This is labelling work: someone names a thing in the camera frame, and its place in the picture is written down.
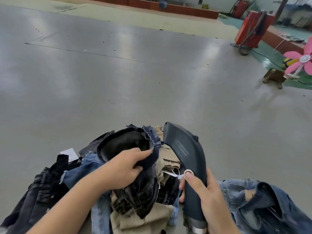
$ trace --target pile of clothes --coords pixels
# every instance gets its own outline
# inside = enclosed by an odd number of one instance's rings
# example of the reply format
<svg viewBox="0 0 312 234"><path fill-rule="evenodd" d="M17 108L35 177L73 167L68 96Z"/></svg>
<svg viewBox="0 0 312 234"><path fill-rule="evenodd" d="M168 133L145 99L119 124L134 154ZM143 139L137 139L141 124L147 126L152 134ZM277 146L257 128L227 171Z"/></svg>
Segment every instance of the pile of clothes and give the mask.
<svg viewBox="0 0 312 234"><path fill-rule="evenodd" d="M167 224L176 225L179 212L179 180L171 173L183 173L172 149L162 143L160 126L129 125L107 132L79 151L70 161L60 154L50 168L35 176L33 183L1 227L7 234L24 234L83 177L121 151L132 148L153 149L139 161L143 171L124 189L103 194L91 209L93 234L161 233Z"/></svg>
<svg viewBox="0 0 312 234"><path fill-rule="evenodd" d="M173 150L163 144L160 126L129 125L107 132L79 151L80 158L69 160L60 154L50 168L35 176L33 183L1 227L6 234L25 234L80 179L111 160L123 150L153 149L137 165L143 171L128 187L108 191L91 209L92 234L165 233L176 225L179 212L179 174L184 168ZM218 181L233 221L243 234L310 234L312 220L287 193L265 182Z"/></svg>

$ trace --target pink fan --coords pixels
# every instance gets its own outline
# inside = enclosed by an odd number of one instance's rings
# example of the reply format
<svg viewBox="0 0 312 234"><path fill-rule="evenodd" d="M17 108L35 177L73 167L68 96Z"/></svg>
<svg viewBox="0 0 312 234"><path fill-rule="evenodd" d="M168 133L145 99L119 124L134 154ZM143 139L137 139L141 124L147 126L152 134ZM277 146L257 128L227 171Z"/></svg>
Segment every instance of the pink fan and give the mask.
<svg viewBox="0 0 312 234"><path fill-rule="evenodd" d="M290 59L299 59L298 62L292 64L285 70L285 78L299 78L297 75L302 70L302 68L305 69L306 73L312 75L312 62L310 62L312 59L312 37L309 38L309 41L305 45L303 53L304 54L301 55L298 52L291 51L284 54L284 57L288 57Z"/></svg>

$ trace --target jeans pocket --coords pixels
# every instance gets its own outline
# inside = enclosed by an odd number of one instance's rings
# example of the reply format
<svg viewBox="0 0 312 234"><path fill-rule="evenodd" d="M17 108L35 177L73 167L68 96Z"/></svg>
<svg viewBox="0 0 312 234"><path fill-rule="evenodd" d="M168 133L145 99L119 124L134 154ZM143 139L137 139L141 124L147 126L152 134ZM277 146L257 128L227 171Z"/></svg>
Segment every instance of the jeans pocket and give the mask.
<svg viewBox="0 0 312 234"><path fill-rule="evenodd" d="M36 203L30 215L29 223L35 225L49 210L50 191L41 190L38 192Z"/></svg>

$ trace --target red machine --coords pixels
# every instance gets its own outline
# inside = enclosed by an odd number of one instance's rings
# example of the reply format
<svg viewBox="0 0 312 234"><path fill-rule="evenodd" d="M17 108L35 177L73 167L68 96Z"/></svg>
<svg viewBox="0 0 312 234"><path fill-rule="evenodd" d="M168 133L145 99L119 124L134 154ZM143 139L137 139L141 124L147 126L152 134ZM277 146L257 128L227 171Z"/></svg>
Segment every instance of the red machine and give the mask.
<svg viewBox="0 0 312 234"><path fill-rule="evenodd" d="M240 19L248 7L249 1L237 0L230 11L230 14L234 18Z"/></svg>
<svg viewBox="0 0 312 234"><path fill-rule="evenodd" d="M242 55L248 55L252 48L256 48L267 31L268 27L273 23L275 16L267 14L266 11L249 11L239 29L235 43L239 45L239 52Z"/></svg>

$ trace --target pink fan blade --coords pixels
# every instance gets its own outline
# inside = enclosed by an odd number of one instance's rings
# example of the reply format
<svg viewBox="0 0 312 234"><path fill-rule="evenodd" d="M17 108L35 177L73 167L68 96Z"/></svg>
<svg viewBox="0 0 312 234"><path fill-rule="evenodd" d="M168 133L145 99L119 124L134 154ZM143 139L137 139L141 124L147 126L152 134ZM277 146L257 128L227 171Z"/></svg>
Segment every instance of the pink fan blade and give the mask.
<svg viewBox="0 0 312 234"><path fill-rule="evenodd" d="M310 55L312 53L312 37L309 38L309 41L305 45L304 55Z"/></svg>
<svg viewBox="0 0 312 234"><path fill-rule="evenodd" d="M286 74L290 74L291 72L297 70L297 68L300 66L301 62L296 62L294 64L292 64L291 66L289 66L286 70L285 70L285 75Z"/></svg>
<svg viewBox="0 0 312 234"><path fill-rule="evenodd" d="M312 62L308 61L305 63L305 71L309 75L312 75Z"/></svg>
<svg viewBox="0 0 312 234"><path fill-rule="evenodd" d="M302 55L298 52L291 51L291 52L285 52L284 57L288 57L290 59L299 59L302 57Z"/></svg>

